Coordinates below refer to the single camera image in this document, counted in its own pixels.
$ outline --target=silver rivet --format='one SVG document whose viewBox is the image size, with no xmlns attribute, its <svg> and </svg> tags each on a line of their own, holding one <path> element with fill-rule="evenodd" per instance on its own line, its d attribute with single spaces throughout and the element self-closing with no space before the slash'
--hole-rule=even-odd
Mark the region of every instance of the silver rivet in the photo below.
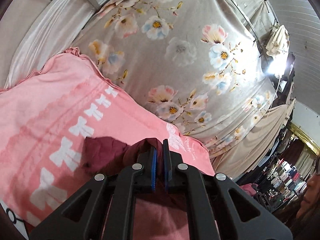
<svg viewBox="0 0 320 240">
<path fill-rule="evenodd" d="M 188 165 L 186 165 L 185 163 L 180 163 L 178 165 L 179 170 L 185 171 L 187 168 L 188 168 Z"/>
<path fill-rule="evenodd" d="M 140 163 L 135 163 L 134 165 L 132 165 L 132 168 L 134 170 L 141 170 L 142 169 L 142 165 Z"/>
<path fill-rule="evenodd" d="M 225 180 L 227 178 L 227 176 L 224 175 L 223 173 L 218 173 L 218 174 L 216 174 L 216 178 L 217 178 L 217 180 Z"/>
<path fill-rule="evenodd" d="M 94 179 L 95 179 L 96 181 L 104 180 L 104 175 L 101 174 L 101 173 L 99 173 L 99 174 L 97 174 L 96 176 L 94 176 Z"/>
</svg>

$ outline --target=person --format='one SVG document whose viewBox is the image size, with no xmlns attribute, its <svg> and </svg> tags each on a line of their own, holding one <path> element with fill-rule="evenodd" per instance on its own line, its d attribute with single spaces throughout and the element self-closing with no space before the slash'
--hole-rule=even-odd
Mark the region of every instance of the person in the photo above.
<svg viewBox="0 0 320 240">
<path fill-rule="evenodd" d="M 294 240 L 320 239 L 320 157 L 304 193 L 274 215 L 290 228 Z"/>
</svg>

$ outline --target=white ceiling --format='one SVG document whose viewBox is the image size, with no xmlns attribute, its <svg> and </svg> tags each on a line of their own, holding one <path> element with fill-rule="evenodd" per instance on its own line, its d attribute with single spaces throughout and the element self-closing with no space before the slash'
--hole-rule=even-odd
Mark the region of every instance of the white ceiling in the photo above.
<svg viewBox="0 0 320 240">
<path fill-rule="evenodd" d="M 294 96 L 320 114 L 320 20 L 308 0 L 269 0 L 290 34 L 295 57 Z"/>
</svg>

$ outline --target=triangular cutout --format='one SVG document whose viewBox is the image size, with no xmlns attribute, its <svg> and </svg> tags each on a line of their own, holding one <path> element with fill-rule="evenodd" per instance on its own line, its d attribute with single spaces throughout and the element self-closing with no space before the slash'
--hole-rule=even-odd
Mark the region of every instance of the triangular cutout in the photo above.
<svg viewBox="0 0 320 240">
<path fill-rule="evenodd" d="M 68 208 L 63 211 L 62 215 L 74 222 L 79 222 L 89 201 L 91 193 L 91 189 L 83 192 L 70 206 L 68 206 Z"/>
<path fill-rule="evenodd" d="M 247 222 L 260 215 L 260 211 L 234 189 L 229 190 L 230 197 L 236 206 L 242 222 Z"/>
</svg>

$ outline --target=floral fabric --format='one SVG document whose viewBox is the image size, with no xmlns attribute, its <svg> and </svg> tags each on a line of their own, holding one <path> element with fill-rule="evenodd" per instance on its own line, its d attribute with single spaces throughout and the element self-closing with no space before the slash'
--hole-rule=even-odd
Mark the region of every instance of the floral fabric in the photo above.
<svg viewBox="0 0 320 240">
<path fill-rule="evenodd" d="M 254 38 L 225 0 L 111 0 L 73 46 L 211 158 L 246 136 L 274 94 Z"/>
</svg>

